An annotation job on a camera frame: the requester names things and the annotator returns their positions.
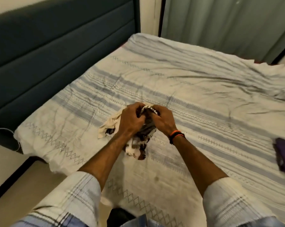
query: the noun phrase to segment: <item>upholstered headboard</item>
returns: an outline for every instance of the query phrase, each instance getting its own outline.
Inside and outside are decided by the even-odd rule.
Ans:
[[[15,130],[140,32],[139,0],[47,0],[0,15],[0,128]],[[8,131],[0,145],[17,149]]]

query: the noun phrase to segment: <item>bedsheet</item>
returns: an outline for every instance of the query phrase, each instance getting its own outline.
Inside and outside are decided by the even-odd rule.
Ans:
[[[285,66],[134,34],[30,115],[16,130],[24,154],[71,174],[108,140],[97,130],[121,107],[150,102],[285,223],[285,174],[272,138],[285,138]],[[202,198],[173,145],[156,132],[137,161],[119,156],[103,197],[165,226],[206,226]]]

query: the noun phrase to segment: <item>grey curtain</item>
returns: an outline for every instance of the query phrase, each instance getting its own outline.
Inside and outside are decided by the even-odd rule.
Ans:
[[[161,37],[270,64],[285,49],[285,0],[166,0]]]

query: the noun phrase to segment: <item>mattress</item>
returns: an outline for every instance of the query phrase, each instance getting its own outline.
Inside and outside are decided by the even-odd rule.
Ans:
[[[107,139],[97,130],[136,101],[173,111],[178,129],[285,223],[285,174],[272,139],[285,138],[285,66],[134,34],[47,101],[16,130],[24,154],[69,175]],[[121,153],[103,197],[165,226],[206,226],[202,198],[173,145],[157,131],[137,161]]]

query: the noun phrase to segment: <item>cable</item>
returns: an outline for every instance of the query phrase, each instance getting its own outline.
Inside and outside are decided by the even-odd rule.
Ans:
[[[12,130],[8,129],[8,128],[1,127],[0,130],[8,130],[8,131],[12,132],[12,134],[14,135],[14,132]],[[17,141],[17,143],[18,143],[18,149],[17,150],[13,150],[13,151],[16,151],[16,152],[20,149],[20,142]]]

